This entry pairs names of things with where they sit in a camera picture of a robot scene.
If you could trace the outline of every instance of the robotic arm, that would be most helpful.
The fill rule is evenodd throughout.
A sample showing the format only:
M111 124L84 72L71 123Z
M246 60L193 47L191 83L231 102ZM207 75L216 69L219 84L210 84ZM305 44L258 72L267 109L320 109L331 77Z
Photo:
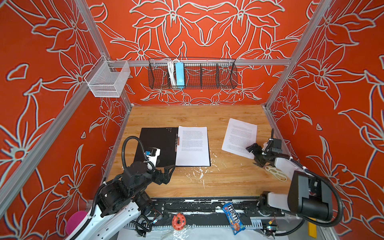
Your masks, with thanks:
M130 139L136 139L139 142L144 161L133 162L127 167L125 146ZM128 137L122 146L123 173L109 182L104 182L98 188L92 208L66 239L107 240L129 222L136 225L136 231L141 235L150 232L151 222L146 215L151 210L152 200L145 189L152 182L159 185L168 184L175 170L175 165L164 167L164 173L157 170L155 166L159 162L157 159L159 155L160 149L151 147L146 151L139 138ZM139 219L144 219L149 228L140 224Z
M284 212L297 215L303 219L293 231L277 233L274 234L275 236L288 235L294 232L302 226L305 220L322 227L333 227L341 221L343 204L336 189L328 179L311 172L293 160L291 156L283 154L281 140L273 138L273 129L271 138L264 144L264 147L254 143L247 147L246 150L254 154L254 164L257 166L276 167L291 179L288 195L263 192L259 198L258 210L261 214L268 215ZM338 212L333 220L332 194L338 204Z

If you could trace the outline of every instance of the pink round object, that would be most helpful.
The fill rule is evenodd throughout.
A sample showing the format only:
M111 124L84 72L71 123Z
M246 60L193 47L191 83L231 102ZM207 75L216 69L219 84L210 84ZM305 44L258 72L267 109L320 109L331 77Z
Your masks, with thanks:
M75 212L67 221L67 226L65 228L67 234L71 234L75 230L75 228L81 223L81 221L85 218L86 215L86 211Z

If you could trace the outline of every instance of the white mesh basket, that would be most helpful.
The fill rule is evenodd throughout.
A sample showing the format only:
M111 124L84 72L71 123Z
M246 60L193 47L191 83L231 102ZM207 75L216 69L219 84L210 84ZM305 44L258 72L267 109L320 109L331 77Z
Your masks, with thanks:
M95 97L118 98L124 89L131 70L128 62L125 62L120 72L113 67L109 67L108 62L102 56L89 71L85 81Z

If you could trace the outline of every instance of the black wire basket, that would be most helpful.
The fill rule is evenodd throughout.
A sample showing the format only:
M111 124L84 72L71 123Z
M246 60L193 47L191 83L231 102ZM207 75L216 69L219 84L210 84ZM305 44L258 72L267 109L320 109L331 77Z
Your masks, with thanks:
M150 58L148 69L151 89L231 89L237 87L235 59L182 58L184 85L173 86L170 81L169 60L178 58Z

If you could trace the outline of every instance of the wire mesh basket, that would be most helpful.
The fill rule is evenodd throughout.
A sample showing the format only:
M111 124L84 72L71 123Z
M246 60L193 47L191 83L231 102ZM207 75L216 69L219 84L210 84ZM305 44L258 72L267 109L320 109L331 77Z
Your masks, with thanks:
M88 87L95 97L118 98L124 89L127 79L131 73L126 61L119 72L116 68L108 65L104 56L91 68L84 78Z
M230 89L237 86L235 59L184 58L184 84L172 85L168 61L177 58L150 58L148 69L151 89Z

